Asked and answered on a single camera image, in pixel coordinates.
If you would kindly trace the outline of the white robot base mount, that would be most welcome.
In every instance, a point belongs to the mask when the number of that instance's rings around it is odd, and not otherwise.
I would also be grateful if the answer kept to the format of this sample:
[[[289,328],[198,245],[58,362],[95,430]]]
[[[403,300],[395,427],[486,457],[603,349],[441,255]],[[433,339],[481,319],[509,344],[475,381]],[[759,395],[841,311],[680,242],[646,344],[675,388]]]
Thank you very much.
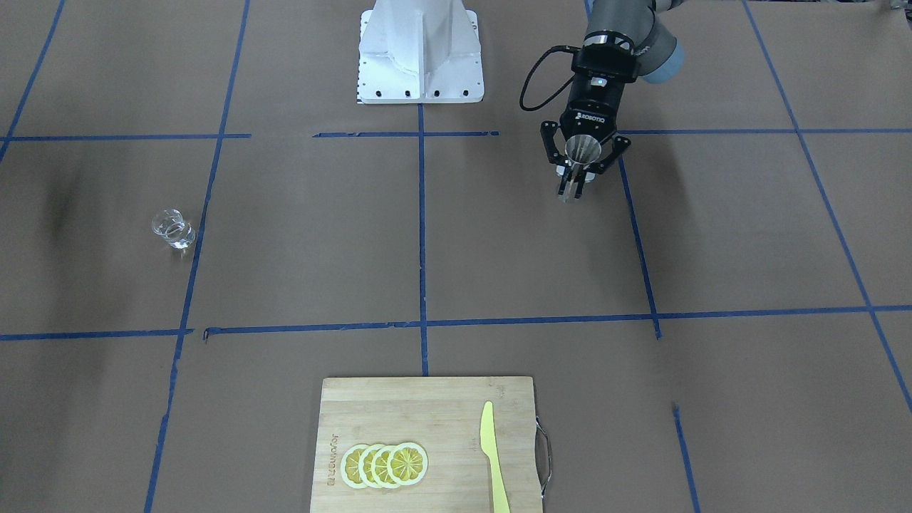
[[[359,103],[483,101],[478,17],[462,1],[377,1],[359,29]]]

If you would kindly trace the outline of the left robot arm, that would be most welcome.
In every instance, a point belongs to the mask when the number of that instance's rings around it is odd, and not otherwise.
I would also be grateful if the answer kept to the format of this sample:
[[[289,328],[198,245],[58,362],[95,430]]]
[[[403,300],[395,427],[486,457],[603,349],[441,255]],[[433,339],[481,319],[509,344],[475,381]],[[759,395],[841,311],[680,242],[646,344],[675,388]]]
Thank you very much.
[[[594,1],[581,45],[551,48],[573,56],[566,107],[558,120],[540,127],[546,156],[561,173],[561,200],[579,200],[584,185],[629,149],[630,140],[618,132],[626,85],[638,79],[664,83],[682,67],[682,46],[659,20],[659,13],[678,4]]]

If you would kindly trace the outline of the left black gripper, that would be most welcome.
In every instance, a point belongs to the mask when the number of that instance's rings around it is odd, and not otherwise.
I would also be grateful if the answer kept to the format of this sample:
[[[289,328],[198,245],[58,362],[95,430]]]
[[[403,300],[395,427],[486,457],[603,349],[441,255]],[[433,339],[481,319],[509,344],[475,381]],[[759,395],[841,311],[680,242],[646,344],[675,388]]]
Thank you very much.
[[[561,178],[559,196],[566,195],[570,183],[571,171],[564,165],[573,150],[560,153],[556,144],[557,131],[566,142],[576,135],[589,135],[600,145],[601,153],[597,160],[587,166],[586,171],[576,170],[574,173],[574,200],[582,197],[587,175],[602,175],[629,148],[630,140],[618,135],[616,125],[625,85],[615,79],[574,77],[566,110],[557,121],[545,120],[541,123],[545,155],[552,165],[556,165],[556,173]]]

